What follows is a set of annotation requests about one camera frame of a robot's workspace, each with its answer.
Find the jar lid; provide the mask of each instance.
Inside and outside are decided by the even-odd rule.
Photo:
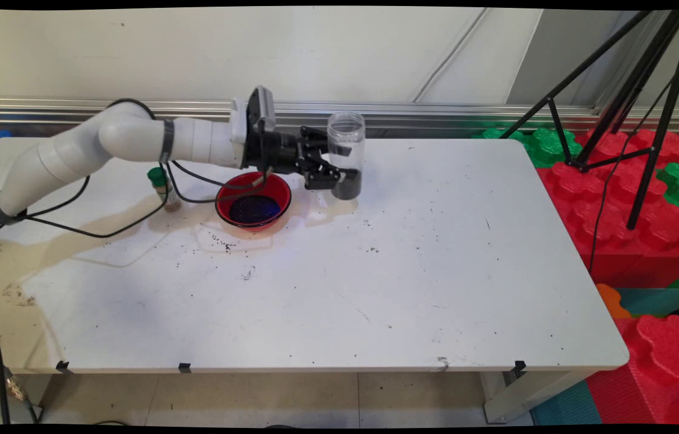
[[[152,186],[163,187],[165,185],[165,177],[163,176],[162,168],[154,168],[146,173],[147,178],[152,181]]]

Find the bowl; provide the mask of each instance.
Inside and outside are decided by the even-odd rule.
[[[235,176],[227,181],[227,184],[249,185],[260,177],[260,171],[251,171]],[[260,185],[242,190],[221,187],[216,193],[216,213],[221,220],[246,231],[262,231],[272,226],[290,206],[292,194],[290,194],[289,184],[283,178],[268,175],[264,189],[234,200],[224,200],[224,198],[251,192],[259,187]]]

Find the white robotic arm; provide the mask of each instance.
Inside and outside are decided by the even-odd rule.
[[[193,118],[156,121],[140,102],[118,101],[88,121],[54,137],[38,139],[15,160],[0,191],[0,223],[40,198],[91,175],[111,157],[131,162],[188,160],[231,168],[255,165],[260,171],[298,171],[307,189],[330,189],[339,169],[321,159],[325,135],[303,127],[301,137],[280,134],[269,90],[259,86],[248,109],[233,99],[228,124]]]
[[[232,141],[232,125],[240,131],[241,122],[243,137]],[[120,102],[69,131],[38,139],[20,154],[0,191],[0,222],[10,224],[23,209],[91,175],[111,157],[131,162],[170,158],[239,168],[244,146],[245,115],[240,113],[232,115],[229,124],[192,118],[163,122],[152,120],[136,102]]]

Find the tripod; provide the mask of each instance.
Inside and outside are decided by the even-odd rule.
[[[548,105],[551,109],[551,116],[554,118],[554,126],[556,127],[557,134],[559,134],[559,140],[562,143],[563,153],[565,154],[565,164],[574,166],[578,168],[582,173],[587,172],[592,168],[597,168],[603,165],[609,165],[611,163],[620,162],[620,160],[633,159],[633,157],[648,155],[647,164],[645,165],[645,170],[642,173],[642,181],[639,182],[639,190],[637,191],[636,198],[634,199],[634,205],[631,207],[631,214],[628,217],[628,223],[626,227],[629,230],[634,230],[636,228],[637,220],[639,219],[639,212],[642,211],[642,204],[645,201],[645,195],[647,194],[647,189],[650,185],[652,179],[653,170],[655,170],[656,162],[658,161],[658,156],[661,152],[661,146],[663,145],[663,139],[665,138],[666,131],[669,129],[669,122],[671,120],[672,112],[676,105],[677,98],[679,96],[679,61],[676,66],[676,71],[672,81],[666,86],[669,89],[669,96],[666,97],[665,104],[663,105],[663,110],[661,112],[661,118],[658,121],[658,128],[656,129],[656,136],[653,139],[652,145],[649,148],[645,148],[639,151],[631,152],[629,154],[621,154],[612,159],[602,160],[601,162],[595,162],[588,164],[588,157],[592,153],[593,149],[596,148],[597,143],[601,139],[604,132],[607,131],[612,121],[615,120],[617,116],[617,121],[612,126],[612,133],[617,133],[620,126],[628,116],[628,112],[631,110],[634,102],[636,102],[639,93],[642,91],[645,83],[652,75],[652,72],[658,66],[658,62],[661,60],[663,53],[669,47],[669,44],[679,29],[679,9],[669,12],[669,16],[666,17],[664,22],[661,24],[658,32],[648,44],[647,49],[640,57],[634,69],[632,69],[631,74],[628,75],[626,82],[621,86],[620,91],[604,111],[603,116],[597,123],[596,127],[593,129],[593,134],[588,139],[583,150],[579,153],[576,159],[573,159],[570,155],[569,147],[567,146],[567,140],[565,139],[565,132],[562,129],[562,121],[559,118],[559,111],[556,109],[556,104],[554,104],[554,97],[559,95],[559,93],[573,82],[580,74],[582,74],[585,69],[591,66],[599,57],[601,57],[607,50],[609,50],[617,41],[623,38],[626,33],[630,32],[632,28],[636,27],[642,19],[647,17],[651,11],[640,11],[631,18],[623,27],[614,33],[607,41],[604,42],[595,52],[593,52],[590,57],[584,60],[574,71],[562,80],[561,83],[554,86],[554,88],[549,91],[543,99],[541,99],[537,104],[532,106],[532,108],[523,115],[520,120],[516,121],[513,126],[505,130],[499,138],[508,138],[513,132],[519,129],[525,122],[532,118],[544,105]]]

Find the white table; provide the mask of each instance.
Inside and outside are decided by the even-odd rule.
[[[34,139],[0,140],[0,188]],[[46,217],[106,233],[158,204],[152,164],[111,160]],[[224,180],[238,171],[187,164]],[[113,239],[0,231],[0,334],[14,373],[484,371],[490,422],[628,362],[620,334],[515,140],[368,140],[361,195],[297,175],[251,234],[213,205]],[[216,188],[174,171],[183,194]],[[74,195],[81,181],[33,210]],[[526,363],[505,388],[502,371]]]

